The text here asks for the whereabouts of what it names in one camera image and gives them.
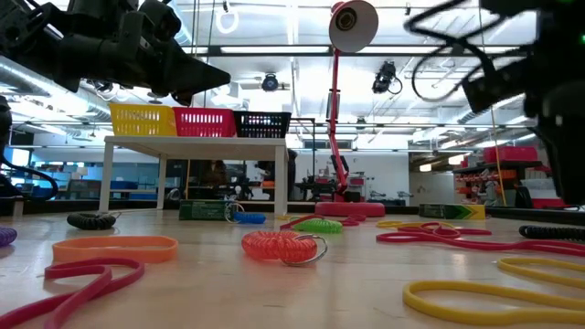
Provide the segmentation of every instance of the black basket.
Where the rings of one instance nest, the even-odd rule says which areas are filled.
[[[288,112],[234,111],[238,137],[284,138],[289,131]]]

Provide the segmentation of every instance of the red desk lamp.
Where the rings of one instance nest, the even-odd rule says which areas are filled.
[[[369,217],[383,217],[386,215],[384,205],[367,202],[348,202],[347,176],[349,166],[345,158],[339,154],[335,139],[337,124],[337,71],[339,69],[339,55],[346,52],[357,52],[369,45],[378,31],[378,13],[376,8],[363,0],[339,2],[332,7],[333,14],[329,23],[329,38],[334,47],[333,60],[333,88],[331,95],[331,111],[329,116],[329,141],[331,142],[332,160],[337,174],[337,190],[334,202],[320,202],[315,206],[317,215],[349,216],[361,214]]]

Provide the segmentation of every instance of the green coiled keychain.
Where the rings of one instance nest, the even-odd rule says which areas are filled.
[[[305,220],[292,228],[311,233],[341,233],[342,227],[343,225],[338,221],[315,218]]]

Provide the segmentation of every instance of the white table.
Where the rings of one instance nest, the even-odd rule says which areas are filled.
[[[288,198],[288,154],[286,141],[277,138],[207,138],[158,136],[108,136],[103,155],[100,212],[107,212],[114,146],[148,154],[159,159],[158,198],[156,208],[165,202],[166,160],[259,160],[274,161],[274,214],[285,215]]]

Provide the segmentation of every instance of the orange coiled keychain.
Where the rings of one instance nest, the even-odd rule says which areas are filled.
[[[324,243],[324,250],[319,255],[315,239],[320,239]],[[241,247],[253,259],[281,260],[290,266],[302,266],[318,261],[328,249],[327,241],[319,236],[299,235],[289,231],[248,233],[242,238]]]

